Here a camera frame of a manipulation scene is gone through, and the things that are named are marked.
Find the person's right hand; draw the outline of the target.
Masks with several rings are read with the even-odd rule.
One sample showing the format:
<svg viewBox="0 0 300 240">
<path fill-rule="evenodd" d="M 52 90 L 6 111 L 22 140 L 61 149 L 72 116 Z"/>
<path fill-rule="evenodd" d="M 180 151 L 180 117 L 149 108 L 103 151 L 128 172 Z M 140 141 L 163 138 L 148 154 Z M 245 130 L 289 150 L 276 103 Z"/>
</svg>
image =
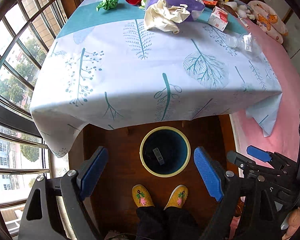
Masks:
<svg viewBox="0 0 300 240">
<path fill-rule="evenodd" d="M 294 210 L 288 219 L 288 229 L 282 236 L 282 240 L 290 239 L 300 226 L 300 208 Z"/>
</svg>

